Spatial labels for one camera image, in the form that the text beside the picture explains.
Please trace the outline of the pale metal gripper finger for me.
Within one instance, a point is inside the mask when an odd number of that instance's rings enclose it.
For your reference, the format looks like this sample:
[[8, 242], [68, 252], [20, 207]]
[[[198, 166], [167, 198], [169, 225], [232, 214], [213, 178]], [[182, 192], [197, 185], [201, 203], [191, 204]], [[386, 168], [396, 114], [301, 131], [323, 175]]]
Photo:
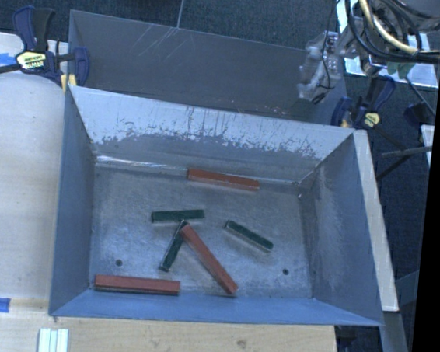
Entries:
[[315, 61], [325, 60], [337, 52], [336, 45], [339, 33], [330, 30], [308, 41], [306, 44], [307, 58]]
[[299, 73], [299, 98], [319, 103], [336, 87], [339, 64], [335, 59], [307, 57]]

